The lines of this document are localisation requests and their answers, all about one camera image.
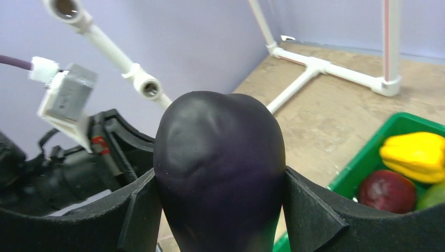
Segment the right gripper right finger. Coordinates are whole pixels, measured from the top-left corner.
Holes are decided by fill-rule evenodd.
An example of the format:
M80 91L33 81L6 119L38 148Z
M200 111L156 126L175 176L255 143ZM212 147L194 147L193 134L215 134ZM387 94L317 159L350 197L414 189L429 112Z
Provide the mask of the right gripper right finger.
M379 211L323 188L291 168L283 202L291 251L444 251L444 205Z

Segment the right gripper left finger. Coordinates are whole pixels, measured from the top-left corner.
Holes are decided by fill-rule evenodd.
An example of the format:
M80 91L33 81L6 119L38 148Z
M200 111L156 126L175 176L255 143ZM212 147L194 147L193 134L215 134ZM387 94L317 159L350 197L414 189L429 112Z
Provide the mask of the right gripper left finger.
M155 251L162 207L153 170L60 217L1 210L1 251Z

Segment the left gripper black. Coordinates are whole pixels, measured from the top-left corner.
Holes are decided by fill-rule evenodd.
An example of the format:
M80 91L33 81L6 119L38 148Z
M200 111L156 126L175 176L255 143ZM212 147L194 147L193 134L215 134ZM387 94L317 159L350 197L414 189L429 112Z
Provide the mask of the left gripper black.
M125 187L152 168L155 140L117 110L91 116L87 126L91 151L79 145L46 151L45 144L58 132L51 129L38 141L40 153L33 159L1 135L1 208L45 216Z

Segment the dark red apple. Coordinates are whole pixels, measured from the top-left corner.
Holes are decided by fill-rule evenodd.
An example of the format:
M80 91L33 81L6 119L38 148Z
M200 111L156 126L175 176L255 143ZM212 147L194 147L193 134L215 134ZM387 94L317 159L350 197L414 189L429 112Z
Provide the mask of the dark red apple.
M405 214L415 208L415 184L399 173L377 170L367 176L358 187L360 204L381 211Z

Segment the purple eggplant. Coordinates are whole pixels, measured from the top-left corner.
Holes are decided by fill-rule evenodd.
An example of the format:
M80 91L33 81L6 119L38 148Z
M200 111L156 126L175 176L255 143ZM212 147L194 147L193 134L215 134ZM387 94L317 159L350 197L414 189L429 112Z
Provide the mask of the purple eggplant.
M154 147L162 207L181 251L272 251L285 146L246 94L193 91L163 114Z

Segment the green orange mango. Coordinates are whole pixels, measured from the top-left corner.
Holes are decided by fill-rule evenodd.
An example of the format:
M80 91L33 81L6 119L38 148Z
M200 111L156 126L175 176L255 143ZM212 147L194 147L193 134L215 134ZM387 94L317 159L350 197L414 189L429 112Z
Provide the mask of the green orange mango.
M444 182L429 187L418 199L416 210L444 203Z

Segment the yellow bell pepper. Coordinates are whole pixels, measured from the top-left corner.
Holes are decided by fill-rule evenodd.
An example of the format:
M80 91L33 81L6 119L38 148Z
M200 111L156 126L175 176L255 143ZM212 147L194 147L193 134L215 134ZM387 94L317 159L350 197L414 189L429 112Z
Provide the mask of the yellow bell pepper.
M435 184L444 181L444 137L414 132L387 138L379 148L382 162L412 180Z

